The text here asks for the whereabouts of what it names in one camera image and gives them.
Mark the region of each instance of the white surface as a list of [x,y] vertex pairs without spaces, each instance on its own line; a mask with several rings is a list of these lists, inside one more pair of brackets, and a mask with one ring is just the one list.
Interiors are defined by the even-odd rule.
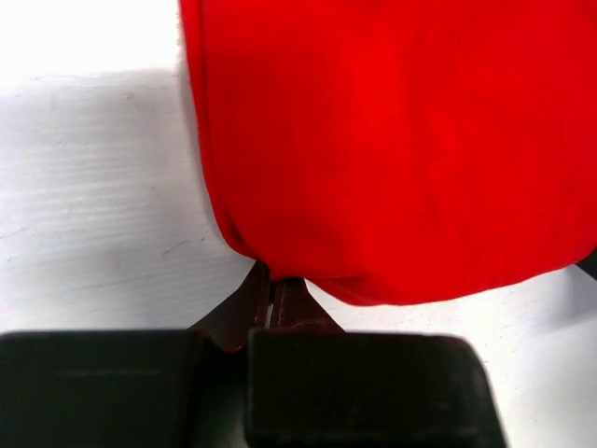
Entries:
[[[248,270],[206,201],[176,8],[0,2],[0,330],[184,327]],[[577,268],[418,307],[314,295],[347,329],[465,336],[512,447],[597,446],[597,283]]]

